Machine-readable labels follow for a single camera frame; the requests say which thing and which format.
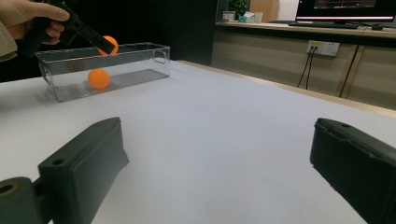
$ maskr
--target orange ball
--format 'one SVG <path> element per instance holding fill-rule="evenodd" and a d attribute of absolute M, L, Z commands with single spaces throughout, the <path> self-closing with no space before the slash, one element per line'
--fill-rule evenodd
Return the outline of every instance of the orange ball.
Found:
<path fill-rule="evenodd" d="M 104 89 L 110 83 L 110 76 L 108 72 L 102 68 L 92 69 L 88 74 L 88 82 L 97 90 Z"/>
<path fill-rule="evenodd" d="M 109 35 L 104 35 L 103 36 L 104 39 L 108 40 L 110 43 L 112 43 L 115 47 L 113 50 L 111 50 L 110 54 L 116 54 L 119 51 L 119 44 L 117 43 L 117 40 L 114 39 L 113 37 L 109 36 Z M 99 52 L 103 55 L 107 55 L 104 51 L 102 51 L 101 49 L 98 49 Z"/>

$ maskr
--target white table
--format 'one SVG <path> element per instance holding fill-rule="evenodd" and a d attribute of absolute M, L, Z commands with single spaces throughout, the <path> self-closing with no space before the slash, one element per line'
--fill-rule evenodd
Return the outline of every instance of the white table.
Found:
<path fill-rule="evenodd" d="M 130 163 L 94 224 L 365 223 L 312 167 L 317 118 L 396 146 L 396 118 L 185 63 L 171 76 L 56 103 L 42 78 L 0 84 L 0 179 L 120 117 Z"/>

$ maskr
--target desk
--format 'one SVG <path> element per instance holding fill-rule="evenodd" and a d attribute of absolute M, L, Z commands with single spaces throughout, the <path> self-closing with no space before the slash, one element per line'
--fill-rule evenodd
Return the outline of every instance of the desk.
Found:
<path fill-rule="evenodd" d="M 340 43 L 335 57 L 315 54 L 308 40 Z M 396 109 L 396 29 L 373 31 L 219 22 L 212 66 L 358 102 Z"/>
<path fill-rule="evenodd" d="M 42 78 L 0 84 L 0 179 L 120 117 L 130 163 L 94 224 L 362 224 L 309 162 L 317 118 L 396 146 L 396 118 L 171 62 L 171 76 L 56 103 Z"/>

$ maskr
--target transparent bin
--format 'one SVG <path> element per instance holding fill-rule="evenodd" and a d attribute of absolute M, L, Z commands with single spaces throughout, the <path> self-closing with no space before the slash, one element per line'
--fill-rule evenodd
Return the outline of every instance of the transparent bin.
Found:
<path fill-rule="evenodd" d="M 102 55 L 97 48 L 39 51 L 35 54 L 49 91 L 66 102 L 105 91 L 170 76 L 170 48 L 153 43 L 119 45 L 117 54 Z M 107 71 L 110 82 L 103 89 L 88 81 L 92 69 Z"/>

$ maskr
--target computer screen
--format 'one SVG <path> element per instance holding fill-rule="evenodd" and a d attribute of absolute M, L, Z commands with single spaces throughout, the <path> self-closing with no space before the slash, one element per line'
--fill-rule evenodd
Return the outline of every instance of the computer screen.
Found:
<path fill-rule="evenodd" d="M 297 21 L 392 22 L 396 0 L 299 0 Z"/>

